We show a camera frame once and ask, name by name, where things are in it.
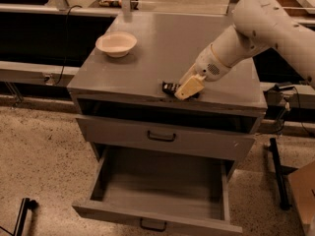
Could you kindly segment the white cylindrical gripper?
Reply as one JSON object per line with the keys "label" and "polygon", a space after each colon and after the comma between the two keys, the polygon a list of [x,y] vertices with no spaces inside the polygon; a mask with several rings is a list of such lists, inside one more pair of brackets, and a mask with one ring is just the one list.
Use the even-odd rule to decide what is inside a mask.
{"label": "white cylindrical gripper", "polygon": [[195,65],[192,65],[179,80],[179,88],[174,95],[180,100],[185,100],[204,89],[204,80],[218,81],[230,70],[230,67],[220,61],[210,44],[198,55]]}

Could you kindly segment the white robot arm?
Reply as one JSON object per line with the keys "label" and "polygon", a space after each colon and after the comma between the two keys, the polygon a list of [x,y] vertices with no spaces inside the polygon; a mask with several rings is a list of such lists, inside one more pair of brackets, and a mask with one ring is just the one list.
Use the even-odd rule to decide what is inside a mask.
{"label": "white robot arm", "polygon": [[239,0],[232,24],[198,55],[179,81],[175,97],[187,99],[246,58],[272,48],[315,86],[315,31],[295,21],[277,0]]}

